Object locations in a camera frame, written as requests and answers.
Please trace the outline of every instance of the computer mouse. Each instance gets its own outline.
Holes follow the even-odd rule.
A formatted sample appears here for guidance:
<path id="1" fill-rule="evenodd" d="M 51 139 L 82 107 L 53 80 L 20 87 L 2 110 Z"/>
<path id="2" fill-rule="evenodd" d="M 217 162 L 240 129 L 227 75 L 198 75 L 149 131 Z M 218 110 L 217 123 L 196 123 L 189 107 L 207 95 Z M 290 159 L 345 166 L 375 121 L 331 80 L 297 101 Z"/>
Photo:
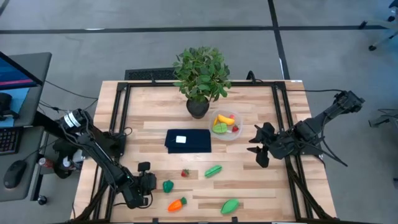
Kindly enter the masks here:
<path id="1" fill-rule="evenodd" d="M 4 186 L 7 189 L 13 189 L 14 187 L 17 187 L 22 179 L 22 176 L 24 175 L 25 169 L 25 161 L 13 162 L 4 175 Z"/>

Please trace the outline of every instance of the concrete floor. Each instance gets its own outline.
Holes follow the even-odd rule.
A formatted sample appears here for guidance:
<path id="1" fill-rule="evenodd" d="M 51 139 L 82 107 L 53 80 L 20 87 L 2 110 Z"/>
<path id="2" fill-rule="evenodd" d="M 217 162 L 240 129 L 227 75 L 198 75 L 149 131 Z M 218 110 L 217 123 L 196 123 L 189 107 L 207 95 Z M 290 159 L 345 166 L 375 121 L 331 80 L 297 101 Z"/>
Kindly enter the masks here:
<path id="1" fill-rule="evenodd" d="M 355 26 L 391 14 L 390 0 L 274 0 L 274 4 L 280 26 Z M 10 0 L 0 15 L 0 30 L 271 25 L 268 3 L 261 0 Z M 343 220 L 398 220 L 398 190 L 392 183 L 398 177 L 398 142 L 388 124 L 368 126 L 368 119 L 379 115 L 378 108 L 398 108 L 398 38 L 368 51 L 385 32 L 281 31 L 291 79 L 303 80 L 307 89 L 353 90 L 366 100 L 359 113 L 340 116 L 325 129 L 327 142 L 349 165 L 325 159 L 336 211 Z M 98 95 L 103 80 L 122 80 L 125 69 L 169 67 L 185 47 L 201 45 L 224 53 L 232 79 L 245 78 L 248 70 L 261 79 L 282 78 L 273 31 L 0 35 L 5 54 L 51 52 L 48 80 L 88 96 Z M 333 94 L 307 97 L 316 115 L 331 104 Z M 91 103 L 49 85 L 42 100 L 63 109 Z M 60 116 L 45 111 L 51 118 Z M 65 180 L 46 175 L 41 193 L 50 203 L 43 207 L 28 200 L 0 203 L 1 223 L 68 220 L 77 182 L 78 175 Z"/>

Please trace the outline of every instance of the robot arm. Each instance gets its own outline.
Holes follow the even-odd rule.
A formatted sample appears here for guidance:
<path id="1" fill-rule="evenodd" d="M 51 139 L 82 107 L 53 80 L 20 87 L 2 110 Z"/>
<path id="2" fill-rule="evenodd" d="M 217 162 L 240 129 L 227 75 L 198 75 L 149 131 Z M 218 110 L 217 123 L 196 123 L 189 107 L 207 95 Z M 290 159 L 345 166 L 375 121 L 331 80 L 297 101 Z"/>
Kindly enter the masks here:
<path id="1" fill-rule="evenodd" d="M 319 155 L 322 152 L 316 147 L 322 139 L 318 137 L 324 125 L 340 114 L 355 113 L 362 108 L 365 101 L 358 98 L 352 91 L 342 91 L 335 95 L 333 104 L 324 112 L 314 118 L 299 121 L 286 131 L 275 134 L 275 128 L 270 123 L 264 123 L 263 127 L 257 128 L 256 137 L 250 143 L 263 144 L 259 147 L 248 148 L 257 154 L 256 162 L 262 167 L 267 167 L 269 158 L 268 151 L 276 159 L 283 159 L 288 155 L 305 154 Z"/>
<path id="2" fill-rule="evenodd" d="M 102 168 L 105 180 L 115 190 L 116 194 L 122 193 L 129 208 L 143 208 L 148 206 L 151 190 L 156 187 L 156 177 L 145 172 L 150 169 L 149 162 L 139 164 L 141 174 L 133 176 L 129 169 L 112 160 L 112 156 L 119 156 L 118 149 L 124 147 L 125 135 L 115 136 L 103 133 L 93 126 L 90 115 L 81 109 L 68 113 L 57 120 L 65 137 L 76 147 L 91 156 Z"/>

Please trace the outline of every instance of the clear plastic bowl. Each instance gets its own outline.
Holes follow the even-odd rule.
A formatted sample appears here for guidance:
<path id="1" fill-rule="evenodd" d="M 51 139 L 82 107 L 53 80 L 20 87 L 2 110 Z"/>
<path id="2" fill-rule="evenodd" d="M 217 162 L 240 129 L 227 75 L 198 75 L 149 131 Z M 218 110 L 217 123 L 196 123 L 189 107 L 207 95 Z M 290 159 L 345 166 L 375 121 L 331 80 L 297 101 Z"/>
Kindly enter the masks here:
<path id="1" fill-rule="evenodd" d="M 226 132 L 226 133 L 223 133 L 223 134 L 214 133 L 214 132 L 213 132 L 213 123 L 214 123 L 214 120 L 216 119 L 216 117 L 217 117 L 219 114 L 221 114 L 221 115 L 223 115 L 223 116 L 225 116 L 225 117 L 227 117 L 227 118 L 229 118 L 229 116 L 231 116 L 231 115 L 233 114 L 233 115 L 235 116 L 235 124 L 234 124 L 234 125 L 237 125 L 238 128 L 239 128 L 239 130 L 236 131 L 236 132 L 231 132 L 231 133 Z M 228 126 L 227 126 L 228 131 L 232 131 L 232 127 L 233 127 L 234 125 L 228 125 Z M 214 136 L 214 137 L 216 137 L 216 138 L 218 138 L 218 139 L 225 140 L 225 141 L 232 141 L 232 140 L 235 140 L 235 139 L 237 139 L 237 138 L 241 135 L 242 129 L 243 129 L 243 119 L 242 119 L 242 117 L 241 117 L 237 112 L 235 112 L 235 111 L 231 111 L 231 110 L 216 110 L 216 111 L 214 111 L 213 114 L 210 116 L 210 120 L 209 120 L 209 130 L 210 130 L 210 133 L 211 133 L 212 136 Z"/>

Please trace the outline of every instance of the wooden tabletop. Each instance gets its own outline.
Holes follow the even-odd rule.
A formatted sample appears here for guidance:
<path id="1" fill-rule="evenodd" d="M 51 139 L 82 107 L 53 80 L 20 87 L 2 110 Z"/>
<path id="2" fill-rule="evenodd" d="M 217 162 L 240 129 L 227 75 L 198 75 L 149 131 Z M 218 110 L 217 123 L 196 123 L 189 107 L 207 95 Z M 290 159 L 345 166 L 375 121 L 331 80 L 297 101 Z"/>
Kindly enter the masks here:
<path id="1" fill-rule="evenodd" d="M 94 123 L 103 131 L 109 129 L 117 83 L 106 81 L 101 87 Z M 302 82 L 286 81 L 286 88 L 303 90 L 304 87 Z M 130 210 L 125 205 L 114 207 L 112 222 L 151 222 L 152 218 L 159 218 L 160 222 L 222 222 L 231 221 L 234 216 L 242 222 L 295 220 L 284 160 L 270 156 L 269 167 L 262 169 L 255 161 L 256 155 L 246 150 L 256 146 L 248 143 L 256 135 L 255 124 L 262 126 L 264 122 L 270 122 L 278 129 L 271 88 L 232 87 L 227 92 L 227 98 L 210 104 L 204 118 L 193 119 L 185 106 L 187 99 L 177 87 L 132 88 L 126 127 L 131 127 L 133 132 L 127 137 L 121 164 L 136 174 L 138 162 L 149 161 L 150 171 L 157 176 L 157 190 L 153 191 L 154 201 L 148 209 Z M 305 92 L 290 91 L 288 95 L 294 123 L 311 116 Z M 279 100 L 287 128 L 281 94 Z M 222 141 L 212 137 L 212 153 L 167 153 L 164 141 L 168 129 L 208 128 L 210 115 L 219 108 L 232 109 L 243 117 L 243 131 L 238 139 Z M 323 164 L 313 156 L 302 156 L 302 160 L 309 191 L 329 215 L 335 216 Z M 223 170 L 206 179 L 205 171 L 215 165 L 223 166 Z M 95 168 L 92 159 L 84 162 L 75 197 L 77 216 L 90 202 Z M 190 169 L 190 176 L 181 177 L 182 169 Z M 169 194 L 162 191 L 165 180 L 174 182 L 174 189 Z M 302 195 L 299 189 L 297 192 L 301 214 L 305 217 Z M 169 213 L 169 203 L 181 197 L 188 203 L 180 211 Z M 231 198 L 239 200 L 239 208 L 232 214 L 222 215 L 221 206 Z M 116 196 L 115 203 L 119 202 L 124 202 L 121 194 Z M 100 218 L 104 217 L 105 204 L 104 201 Z"/>

